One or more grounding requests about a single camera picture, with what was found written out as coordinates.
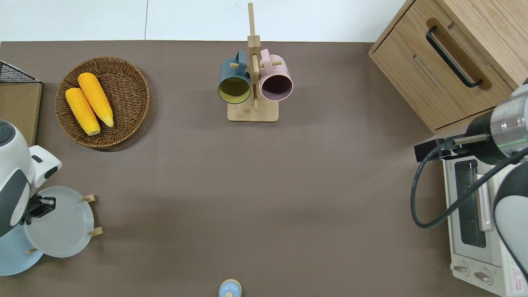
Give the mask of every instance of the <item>brown tabletop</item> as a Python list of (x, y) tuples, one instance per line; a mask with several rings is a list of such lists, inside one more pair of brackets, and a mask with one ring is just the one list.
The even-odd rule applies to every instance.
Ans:
[[(452, 276), (446, 223), (412, 222), (412, 147), (432, 135), (370, 46), (263, 42), (294, 91), (278, 122), (234, 123), (218, 69), (245, 42), (2, 42), (0, 59), (44, 83), (36, 144), (63, 166), (43, 188), (97, 195), (104, 234), (1, 277), (0, 295), (214, 297), (229, 278), (245, 297), (491, 295)], [(70, 140), (54, 113), (62, 78), (100, 56), (136, 65), (152, 94), (113, 152)], [(445, 208), (440, 163), (418, 191), (423, 219)]]

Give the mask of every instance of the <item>pink mug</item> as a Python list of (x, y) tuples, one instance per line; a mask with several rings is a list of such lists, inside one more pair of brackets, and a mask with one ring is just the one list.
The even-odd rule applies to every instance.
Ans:
[[(290, 96), (294, 88), (290, 72), (284, 59), (276, 54), (269, 54), (268, 49), (260, 51), (264, 68), (260, 69), (260, 90), (264, 98), (271, 101), (281, 101)], [(280, 65), (273, 66), (273, 62), (280, 61)]]

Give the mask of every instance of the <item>white wall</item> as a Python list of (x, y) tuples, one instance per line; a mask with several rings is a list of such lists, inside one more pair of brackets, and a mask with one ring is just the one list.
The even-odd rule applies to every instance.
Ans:
[[(253, 0), (263, 41), (372, 42), (404, 0)], [(246, 40), (243, 0), (0, 0), (0, 41)]]

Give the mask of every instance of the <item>mug handle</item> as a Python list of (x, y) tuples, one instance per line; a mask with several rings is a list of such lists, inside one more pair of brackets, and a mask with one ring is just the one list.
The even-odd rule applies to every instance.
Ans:
[(272, 74), (273, 65), (271, 65), (271, 57), (269, 55), (268, 49), (261, 50), (260, 55), (262, 56), (262, 64), (264, 64), (264, 69), (266, 70), (266, 73)]
[(244, 72), (246, 71), (246, 53), (238, 51), (235, 59), (238, 62), (237, 76), (244, 76)]

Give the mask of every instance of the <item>oven knob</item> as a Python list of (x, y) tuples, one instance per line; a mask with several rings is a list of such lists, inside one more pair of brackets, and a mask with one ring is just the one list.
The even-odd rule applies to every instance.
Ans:
[(481, 272), (475, 272), (474, 276), (478, 278), (479, 280), (485, 282), (488, 285), (491, 285), (493, 283), (493, 278), (491, 276), (492, 274), (487, 269), (483, 269)]
[(461, 262), (460, 265), (455, 265), (451, 263), (451, 269), (454, 271), (458, 271), (466, 276), (469, 275), (469, 267), (467, 266), (466, 262)]

